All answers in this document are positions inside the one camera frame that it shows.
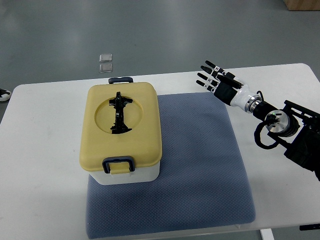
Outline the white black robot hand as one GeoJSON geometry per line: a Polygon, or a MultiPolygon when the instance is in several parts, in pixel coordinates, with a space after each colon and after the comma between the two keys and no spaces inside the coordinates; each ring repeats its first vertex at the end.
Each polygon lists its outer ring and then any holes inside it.
{"type": "Polygon", "coordinates": [[[200,68],[206,73],[197,73],[201,80],[196,80],[196,83],[228,106],[240,100],[239,94],[242,90],[247,90],[246,83],[237,78],[231,72],[225,71],[223,68],[213,64],[209,60],[205,61],[207,66],[201,65],[200,68]]]}

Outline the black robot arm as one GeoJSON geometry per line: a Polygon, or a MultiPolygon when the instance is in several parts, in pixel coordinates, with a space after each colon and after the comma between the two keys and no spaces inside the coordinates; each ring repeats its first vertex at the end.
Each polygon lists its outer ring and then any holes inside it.
{"type": "Polygon", "coordinates": [[[261,120],[254,131],[257,146],[271,150],[286,148],[284,156],[320,177],[320,114],[289,100],[277,109],[264,101],[261,91],[244,110],[261,120]]]}

